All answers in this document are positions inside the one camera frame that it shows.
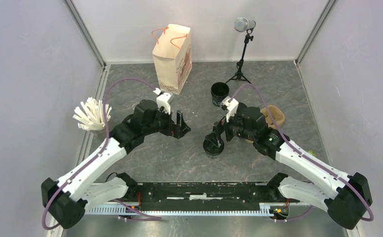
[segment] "paper bag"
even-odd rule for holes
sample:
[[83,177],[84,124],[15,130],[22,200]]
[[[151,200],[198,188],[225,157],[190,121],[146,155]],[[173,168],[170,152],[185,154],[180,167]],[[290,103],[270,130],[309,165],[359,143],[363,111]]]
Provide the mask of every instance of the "paper bag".
[[[283,112],[274,105],[267,105],[268,109],[271,112],[271,115],[273,116],[273,119],[276,121],[277,125],[280,127],[284,123],[284,120],[286,116],[283,114]],[[277,129],[276,125],[274,125],[273,121],[271,120],[270,116],[268,116],[267,109],[264,107],[260,110],[260,112],[264,115],[266,118],[266,123],[269,127],[272,127],[273,129]]]
[[160,30],[163,33],[153,48],[159,87],[178,95],[192,69],[190,28],[169,24]]

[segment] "marble-patterned floor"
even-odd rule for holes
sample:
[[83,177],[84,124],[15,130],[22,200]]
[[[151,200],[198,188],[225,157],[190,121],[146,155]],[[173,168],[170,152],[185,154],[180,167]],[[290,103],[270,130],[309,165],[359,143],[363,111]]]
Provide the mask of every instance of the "marble-patterned floor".
[[[211,103],[210,87],[217,81],[226,81],[236,71],[235,62],[193,63],[193,69],[180,95],[174,95],[171,110],[181,110],[191,132],[182,139],[152,134],[125,158],[112,165],[97,182],[104,182],[111,172],[126,172],[138,182],[174,181],[268,181],[283,172],[296,179],[305,178],[291,168],[259,154],[243,139],[226,143],[224,151],[215,159],[203,150],[204,137],[214,122],[225,112]],[[285,134],[305,150],[313,150],[326,160],[302,81],[292,61],[245,62],[245,76],[264,94],[268,104],[282,110],[286,120]],[[125,77],[138,77],[157,86],[153,64],[112,65],[106,88]],[[230,95],[244,82],[230,81]],[[113,122],[120,123],[143,99],[155,100],[149,87],[135,81],[122,82],[110,93],[109,104]],[[236,97],[247,106],[262,107],[252,88],[243,89]],[[92,150],[101,141],[94,138]]]

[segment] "metal frame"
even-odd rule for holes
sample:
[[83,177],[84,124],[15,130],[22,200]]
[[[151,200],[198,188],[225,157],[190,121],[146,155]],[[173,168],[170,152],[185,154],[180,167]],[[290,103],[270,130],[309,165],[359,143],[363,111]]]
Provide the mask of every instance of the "metal frame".
[[[94,98],[96,100],[103,99],[106,83],[107,83],[107,77],[109,76],[110,66],[111,65],[107,65],[100,76],[97,89],[94,93]],[[77,160],[74,164],[74,167],[77,166],[79,163],[81,163],[90,154],[90,148],[91,148],[91,143],[93,141],[93,137],[94,137],[93,133],[85,131],[81,148],[78,152]]]
[[322,130],[321,130],[321,128],[319,128],[318,123],[317,123],[318,118],[316,117],[315,109],[312,106],[310,95],[308,93],[308,90],[306,89],[306,86],[305,86],[305,83],[304,83],[304,79],[302,77],[301,68],[299,67],[298,64],[296,64],[296,61],[295,61],[295,66],[296,66],[296,69],[298,70],[298,74],[299,74],[299,78],[301,79],[302,86],[304,87],[304,92],[305,92],[306,98],[308,99],[308,104],[309,104],[309,108],[310,108],[310,111],[311,111],[312,116],[313,116],[313,120],[315,121],[315,125],[318,128],[319,139],[320,139],[322,147],[324,148],[324,151],[325,151],[325,160],[327,161],[327,164],[332,165],[332,162],[330,160],[330,154],[328,153],[328,149],[326,149],[326,147],[324,145],[324,142],[323,142],[324,141],[324,137],[322,136]]
[[64,0],[65,5],[68,8],[68,11],[72,15],[75,23],[77,24],[79,31],[81,32],[82,36],[84,37],[85,41],[87,42],[88,46],[90,47],[91,51],[94,54],[94,57],[96,58],[97,62],[102,66],[102,68],[105,68],[106,61],[101,56],[99,49],[97,48],[97,45],[94,43],[93,38],[90,35],[90,32],[88,32],[87,27],[84,24],[84,21],[82,20],[73,0]]
[[[110,66],[111,65],[105,66],[100,75],[100,80],[97,84],[97,89],[94,92],[94,98],[96,100],[103,99],[105,88],[106,88],[107,77],[109,76]],[[85,131],[81,147],[76,156],[76,162],[74,164],[74,167],[80,164],[85,159],[85,157],[87,157],[90,154],[90,148],[91,148],[91,143],[93,141],[93,136],[94,136],[93,133],[89,131]],[[54,226],[57,223],[58,222],[53,217],[51,217],[49,226]],[[63,233],[64,233],[64,229],[61,226],[58,226],[57,228],[53,230],[47,231],[46,237],[61,237]]]
[[302,60],[304,59],[307,51],[309,50],[310,46],[312,45],[313,41],[318,35],[318,32],[321,30],[322,25],[324,24],[325,20],[327,19],[328,15],[330,14],[336,2],[337,0],[328,0],[327,4],[325,5],[324,9],[321,12],[321,15],[319,15],[319,18],[316,21],[315,26],[310,32],[308,39],[306,40],[304,46],[302,47],[301,52],[299,53],[298,57],[295,60],[295,63],[297,66],[299,66]]
[[347,230],[347,235],[348,237],[361,237],[357,226],[353,230]]

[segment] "black cup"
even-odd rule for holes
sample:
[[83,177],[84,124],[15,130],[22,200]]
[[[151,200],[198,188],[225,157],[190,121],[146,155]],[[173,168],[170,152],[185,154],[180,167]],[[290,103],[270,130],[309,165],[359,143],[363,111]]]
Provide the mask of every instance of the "black cup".
[[212,94],[212,103],[219,107],[221,102],[230,93],[230,88],[226,83],[217,82],[212,85],[212,88],[210,88],[210,93]]

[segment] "white bracket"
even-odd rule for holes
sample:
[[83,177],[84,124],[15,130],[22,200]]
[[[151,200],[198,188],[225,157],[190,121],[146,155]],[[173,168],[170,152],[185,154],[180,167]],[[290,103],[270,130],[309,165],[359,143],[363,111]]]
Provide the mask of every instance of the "white bracket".
[[153,90],[153,93],[155,93],[156,95],[160,95],[161,90],[159,88],[155,88],[155,90]]
[[[58,187],[62,186],[65,182],[69,180],[73,173],[78,171],[84,164],[93,159],[93,157],[98,154],[101,148],[104,146],[104,142],[97,148],[93,153],[91,153],[88,158],[81,162],[73,170],[65,174],[64,176],[58,179]],[[87,166],[81,173],[79,173],[76,178],[69,183],[62,191],[64,193],[70,192],[70,198],[74,201],[78,201],[85,193],[85,191],[90,187],[90,185],[106,171],[112,164],[116,161],[122,159],[126,155],[125,148],[119,147],[119,142],[110,138],[109,143],[102,154],[99,154],[99,157]]]
[[[349,181],[347,173],[337,170],[334,167],[331,167],[326,163],[320,161],[310,153],[300,148],[294,141],[290,141],[290,143],[296,149],[301,151],[304,155],[308,156],[312,160],[333,171],[341,178]],[[280,151],[276,152],[276,161],[285,164],[291,167],[292,169],[296,170],[297,172],[301,173],[307,179],[312,181],[316,186],[318,186],[321,190],[323,190],[324,193],[332,199],[334,199],[338,195],[337,188],[343,188],[345,186],[343,182],[341,182],[338,179],[335,179],[328,172],[325,172],[315,164],[298,155],[286,143],[283,143],[283,145],[280,146]]]
[[156,98],[156,104],[158,105],[158,109],[163,107],[164,113],[171,114],[171,106],[170,102],[173,100],[173,93],[164,92]]
[[314,184],[287,177],[280,182],[278,189],[285,198],[292,198],[306,202],[309,205],[316,206],[324,211],[328,210],[324,200],[329,199],[329,197]]
[[236,110],[238,109],[238,101],[235,99],[232,99],[230,102],[230,97],[227,96],[222,102],[221,106],[225,105],[227,107],[227,122],[230,121],[230,117],[233,117],[236,113]]
[[117,177],[106,183],[91,185],[81,197],[83,200],[88,201],[84,209],[87,212],[105,202],[121,198],[125,196],[127,189],[125,181]]

